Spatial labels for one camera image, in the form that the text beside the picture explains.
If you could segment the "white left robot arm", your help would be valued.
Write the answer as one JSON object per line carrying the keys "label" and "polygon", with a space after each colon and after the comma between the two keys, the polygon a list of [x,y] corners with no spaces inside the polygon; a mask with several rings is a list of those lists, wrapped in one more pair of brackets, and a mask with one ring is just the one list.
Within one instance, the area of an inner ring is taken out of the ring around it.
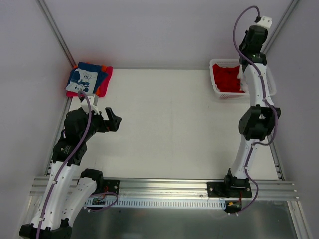
{"label": "white left robot arm", "polygon": [[85,169],[75,190],[70,193],[74,174],[87,151],[87,141],[96,133],[116,132],[122,118],[110,107],[101,112],[83,108],[69,111],[64,129],[53,149],[51,172],[42,201],[30,223],[22,225],[19,236],[24,239],[69,239],[74,221],[90,196],[108,194],[103,191],[103,173]]}

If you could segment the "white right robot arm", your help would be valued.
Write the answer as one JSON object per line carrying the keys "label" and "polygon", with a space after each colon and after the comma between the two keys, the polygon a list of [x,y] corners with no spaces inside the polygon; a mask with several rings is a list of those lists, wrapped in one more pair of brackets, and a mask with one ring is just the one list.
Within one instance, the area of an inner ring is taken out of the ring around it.
{"label": "white right robot arm", "polygon": [[239,120],[240,146],[236,159],[224,178],[225,197],[252,196],[249,175],[259,146],[271,134],[275,134],[281,114],[275,107],[267,85],[267,60],[261,52],[268,35],[266,28],[252,25],[245,32],[239,45],[240,77],[246,80],[249,90],[250,107]]}

